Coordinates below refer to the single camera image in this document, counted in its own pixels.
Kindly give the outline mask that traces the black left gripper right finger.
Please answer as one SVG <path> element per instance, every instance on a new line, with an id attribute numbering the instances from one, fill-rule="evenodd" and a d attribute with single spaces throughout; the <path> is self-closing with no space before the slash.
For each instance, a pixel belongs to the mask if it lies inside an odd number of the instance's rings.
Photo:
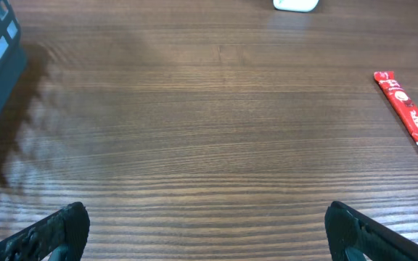
<path id="1" fill-rule="evenodd" d="M 418 244 L 342 202 L 331 203 L 324 224 L 333 261 L 418 261 Z"/>

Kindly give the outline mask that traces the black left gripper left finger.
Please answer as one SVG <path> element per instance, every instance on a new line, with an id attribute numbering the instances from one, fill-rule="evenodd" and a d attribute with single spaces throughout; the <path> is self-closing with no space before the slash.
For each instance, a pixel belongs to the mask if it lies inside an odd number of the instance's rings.
<path id="1" fill-rule="evenodd" d="M 89 227 L 86 208 L 74 202 L 0 241 L 0 260 L 80 260 Z"/>

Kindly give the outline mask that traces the small red candy bar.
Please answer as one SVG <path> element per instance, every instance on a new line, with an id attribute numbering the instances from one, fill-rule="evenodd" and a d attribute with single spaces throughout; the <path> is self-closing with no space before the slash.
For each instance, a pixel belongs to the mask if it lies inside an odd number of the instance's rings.
<path id="1" fill-rule="evenodd" d="M 395 79 L 393 71 L 374 72 L 374 79 L 418 146 L 418 106 Z"/>

